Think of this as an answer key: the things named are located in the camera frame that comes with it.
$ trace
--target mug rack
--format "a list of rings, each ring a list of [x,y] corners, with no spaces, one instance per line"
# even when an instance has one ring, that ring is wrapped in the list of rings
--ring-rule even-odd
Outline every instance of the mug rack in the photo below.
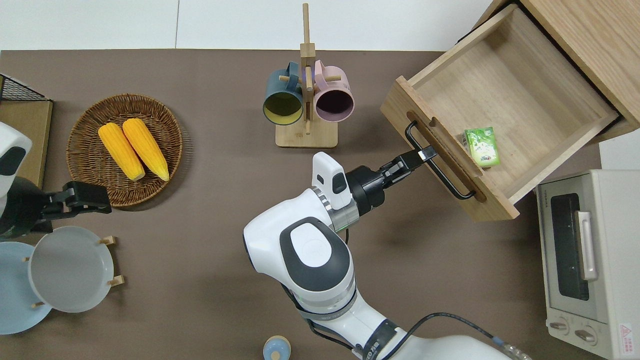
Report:
[[[304,43],[300,44],[299,82],[302,88],[302,119],[291,125],[276,125],[276,145],[279,147],[307,147],[330,149],[338,145],[338,124],[319,119],[314,105],[314,64],[316,45],[309,37],[309,5],[302,4]],[[281,81],[288,81],[280,76]],[[340,80],[339,76],[327,77],[326,81]]]

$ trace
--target corn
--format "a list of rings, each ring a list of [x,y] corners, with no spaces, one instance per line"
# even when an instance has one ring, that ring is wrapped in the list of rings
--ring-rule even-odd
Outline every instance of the corn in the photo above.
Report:
[[[122,124],[124,135],[136,150],[142,162],[162,180],[169,181],[169,169],[166,160],[154,140],[154,137],[140,119],[129,119]]]
[[[114,122],[100,126],[98,136],[129,180],[140,180],[145,175],[140,160],[120,130],[120,126]]]

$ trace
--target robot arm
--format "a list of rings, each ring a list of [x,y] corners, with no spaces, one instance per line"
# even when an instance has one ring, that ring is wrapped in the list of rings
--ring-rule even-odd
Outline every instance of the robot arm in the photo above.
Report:
[[[29,138],[0,122],[0,241],[30,231],[51,232],[51,220],[111,212],[104,186],[70,181],[61,192],[45,193],[16,176],[30,149]]]
[[[312,188],[263,212],[245,227],[249,259],[257,272],[282,284],[314,332],[338,337],[337,342],[360,359],[507,359],[468,336],[415,337],[410,334],[415,329],[410,333],[400,329],[357,290],[351,252],[336,232],[382,204],[383,189],[435,155],[425,150],[400,155],[378,171],[358,167],[346,174],[329,155],[316,154]],[[512,359],[530,359],[499,339],[495,342]]]
[[[6,200],[6,193],[13,184],[22,160],[31,150],[31,140],[3,122],[0,122],[0,139],[0,199]]]

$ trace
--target plate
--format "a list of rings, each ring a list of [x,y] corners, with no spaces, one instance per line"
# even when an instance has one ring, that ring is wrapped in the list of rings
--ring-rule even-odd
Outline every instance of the plate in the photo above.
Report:
[[[87,311],[104,299],[113,259],[91,231],[63,226],[46,234],[29,261],[29,282],[41,301],[66,313]]]
[[[151,97],[122,94],[97,102],[80,116],[67,142],[67,168],[71,178],[105,186],[114,208],[141,204],[168,184],[146,167],[142,179],[129,180],[98,137],[100,126],[108,122],[122,126],[133,117],[141,119],[156,140],[166,159],[171,181],[182,157],[182,131],[171,110]]]
[[[14,241],[0,242],[0,335],[15,334],[32,328],[49,314],[51,306],[35,309],[40,302],[29,284],[29,264],[33,246]]]

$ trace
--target white wall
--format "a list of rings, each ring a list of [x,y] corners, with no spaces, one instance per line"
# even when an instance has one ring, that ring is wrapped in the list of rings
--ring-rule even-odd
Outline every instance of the white wall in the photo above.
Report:
[[[0,50],[297,49],[302,0],[0,0]],[[308,0],[316,49],[444,51],[491,0]],[[640,131],[600,144],[640,169]]]
[[[640,130],[600,143],[602,168],[640,170]]]

